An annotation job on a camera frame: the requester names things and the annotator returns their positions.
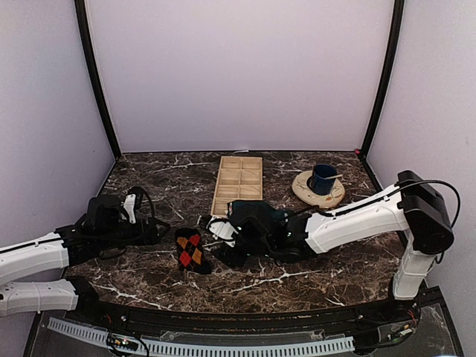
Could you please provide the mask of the black red yellow argyle sock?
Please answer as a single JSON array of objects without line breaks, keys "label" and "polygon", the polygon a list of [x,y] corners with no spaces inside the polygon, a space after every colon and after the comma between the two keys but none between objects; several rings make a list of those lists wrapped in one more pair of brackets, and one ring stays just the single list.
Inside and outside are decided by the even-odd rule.
[{"label": "black red yellow argyle sock", "polygon": [[178,269],[208,275],[212,266],[205,258],[202,237],[195,228],[179,228],[175,231]]}]

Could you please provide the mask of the dark green sock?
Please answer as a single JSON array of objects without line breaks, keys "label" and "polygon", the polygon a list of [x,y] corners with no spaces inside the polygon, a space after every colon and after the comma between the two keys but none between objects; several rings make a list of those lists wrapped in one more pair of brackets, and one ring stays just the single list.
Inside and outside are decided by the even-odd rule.
[{"label": "dark green sock", "polygon": [[228,203],[227,218],[240,232],[270,234],[294,214],[293,210],[276,209],[262,200],[235,200]]}]

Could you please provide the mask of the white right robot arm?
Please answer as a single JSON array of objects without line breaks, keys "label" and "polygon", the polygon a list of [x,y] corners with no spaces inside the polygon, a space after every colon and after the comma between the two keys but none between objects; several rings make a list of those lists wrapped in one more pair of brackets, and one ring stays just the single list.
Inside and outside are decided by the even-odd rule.
[{"label": "white right robot arm", "polygon": [[380,317],[394,323],[408,311],[408,300],[417,296],[434,262],[454,243],[457,221],[434,189],[451,184],[424,180],[411,170],[397,178],[366,199],[328,211],[318,206],[278,210],[264,201],[235,200],[227,204],[224,217],[212,216],[205,228],[226,244],[222,260],[228,266],[239,266],[251,255],[298,263],[360,239],[405,233],[407,245],[392,279],[392,296],[379,307]]}]

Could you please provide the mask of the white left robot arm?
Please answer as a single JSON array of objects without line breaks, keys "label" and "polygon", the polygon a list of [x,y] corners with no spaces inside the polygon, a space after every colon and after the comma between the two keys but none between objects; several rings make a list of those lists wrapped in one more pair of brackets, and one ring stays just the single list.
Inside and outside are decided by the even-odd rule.
[{"label": "white left robot arm", "polygon": [[74,311],[89,324],[99,324],[105,309],[84,277],[49,282],[27,282],[26,277],[44,271],[78,266],[107,251],[124,252],[129,246],[160,243],[170,224],[149,210],[136,216],[148,194],[133,187],[125,199],[99,195],[89,200],[87,211],[76,223],[43,237],[1,249],[1,316],[51,310]]}]

